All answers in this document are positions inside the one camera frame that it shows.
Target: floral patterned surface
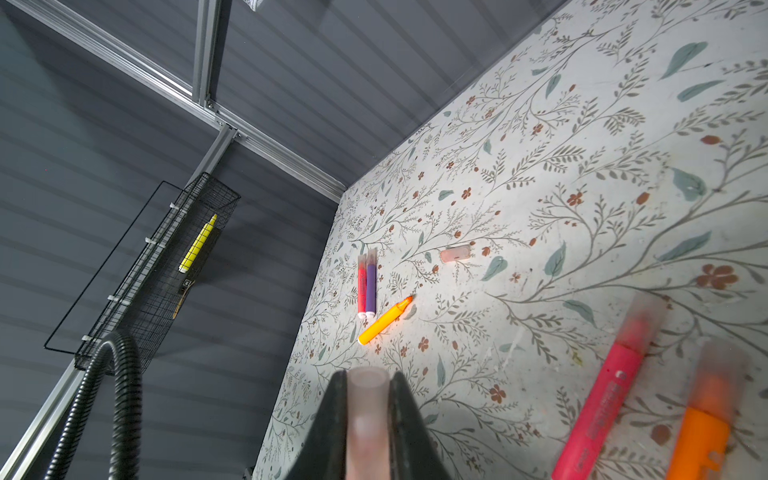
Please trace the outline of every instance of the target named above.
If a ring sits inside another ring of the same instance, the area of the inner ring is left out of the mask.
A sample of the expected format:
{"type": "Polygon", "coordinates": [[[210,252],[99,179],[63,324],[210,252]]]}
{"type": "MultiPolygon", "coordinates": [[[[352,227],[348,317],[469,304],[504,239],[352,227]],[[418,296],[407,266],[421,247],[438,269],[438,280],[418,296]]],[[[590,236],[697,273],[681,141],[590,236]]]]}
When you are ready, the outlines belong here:
{"type": "Polygon", "coordinates": [[[637,291],[668,318],[592,478],[664,478],[708,336],[753,358],[724,478],[763,478],[765,25],[762,0],[572,2],[353,185],[254,478],[288,472],[361,365],[406,374],[453,478],[548,478],[637,291]],[[379,312],[417,297],[360,346],[372,247],[379,312]]]}

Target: orange marker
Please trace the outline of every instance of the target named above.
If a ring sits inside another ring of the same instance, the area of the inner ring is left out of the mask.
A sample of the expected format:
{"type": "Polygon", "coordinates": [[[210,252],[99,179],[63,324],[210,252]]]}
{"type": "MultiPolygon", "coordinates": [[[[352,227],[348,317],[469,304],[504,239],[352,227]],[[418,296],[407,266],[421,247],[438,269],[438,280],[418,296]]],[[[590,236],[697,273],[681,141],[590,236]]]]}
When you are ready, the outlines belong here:
{"type": "Polygon", "coordinates": [[[413,296],[409,296],[402,302],[389,309],[387,313],[381,315],[379,319],[373,323],[373,325],[369,326],[365,332],[357,337],[357,341],[360,342],[360,345],[367,345],[368,342],[373,340],[373,337],[379,335],[386,327],[389,326],[390,323],[394,322],[397,317],[401,316],[402,313],[406,311],[406,307],[412,301],[413,296]]]}
{"type": "Polygon", "coordinates": [[[746,353],[726,340],[712,339],[704,346],[667,480],[717,477],[748,362],[746,353]]]}

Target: brown flower print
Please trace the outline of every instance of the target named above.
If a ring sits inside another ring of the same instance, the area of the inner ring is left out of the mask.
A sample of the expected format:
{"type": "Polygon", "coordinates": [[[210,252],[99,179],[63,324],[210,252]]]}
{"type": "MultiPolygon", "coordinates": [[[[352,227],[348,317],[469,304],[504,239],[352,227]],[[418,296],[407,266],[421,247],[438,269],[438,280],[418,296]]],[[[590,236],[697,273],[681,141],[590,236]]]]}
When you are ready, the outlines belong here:
{"type": "Polygon", "coordinates": [[[721,141],[722,140],[720,139],[720,137],[715,137],[714,135],[707,135],[706,137],[701,138],[701,143],[706,145],[717,145],[721,141]]]}
{"type": "Polygon", "coordinates": [[[568,198],[568,205],[571,205],[572,207],[575,207],[577,205],[580,205],[584,203],[584,201],[581,199],[581,196],[583,195],[582,192],[577,192],[576,194],[571,194],[571,196],[568,198]]]}
{"type": "Polygon", "coordinates": [[[507,398],[507,392],[502,390],[502,388],[498,385],[493,385],[492,389],[488,389],[488,391],[491,393],[491,400],[496,403],[501,403],[502,399],[507,398]]]}
{"type": "Polygon", "coordinates": [[[705,275],[696,278],[696,284],[701,287],[712,286],[715,290],[725,290],[731,283],[739,281],[739,277],[733,275],[731,265],[720,265],[715,268],[711,263],[701,267],[705,275]]]}

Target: wire basket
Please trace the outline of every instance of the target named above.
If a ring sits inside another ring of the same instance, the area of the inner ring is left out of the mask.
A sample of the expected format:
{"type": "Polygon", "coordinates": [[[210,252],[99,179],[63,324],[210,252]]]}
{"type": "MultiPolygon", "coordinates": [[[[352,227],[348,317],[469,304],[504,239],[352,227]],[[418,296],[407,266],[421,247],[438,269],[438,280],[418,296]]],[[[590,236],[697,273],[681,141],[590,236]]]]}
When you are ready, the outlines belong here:
{"type": "Polygon", "coordinates": [[[209,174],[184,188],[75,353],[85,370],[112,330],[130,333],[142,370],[160,348],[240,195],[209,174]]]}

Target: pink marker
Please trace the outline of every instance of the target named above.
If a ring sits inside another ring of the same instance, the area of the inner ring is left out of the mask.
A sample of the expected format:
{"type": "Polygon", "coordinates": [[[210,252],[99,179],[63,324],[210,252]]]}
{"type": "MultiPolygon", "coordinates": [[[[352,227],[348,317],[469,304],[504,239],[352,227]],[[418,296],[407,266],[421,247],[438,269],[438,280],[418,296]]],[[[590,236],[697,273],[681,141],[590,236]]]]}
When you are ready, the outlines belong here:
{"type": "Polygon", "coordinates": [[[357,256],[357,318],[366,319],[366,256],[357,256]]]}
{"type": "Polygon", "coordinates": [[[589,476],[666,313],[666,302],[657,296],[639,293],[632,300],[627,318],[554,467],[552,480],[586,480],[589,476]]]}

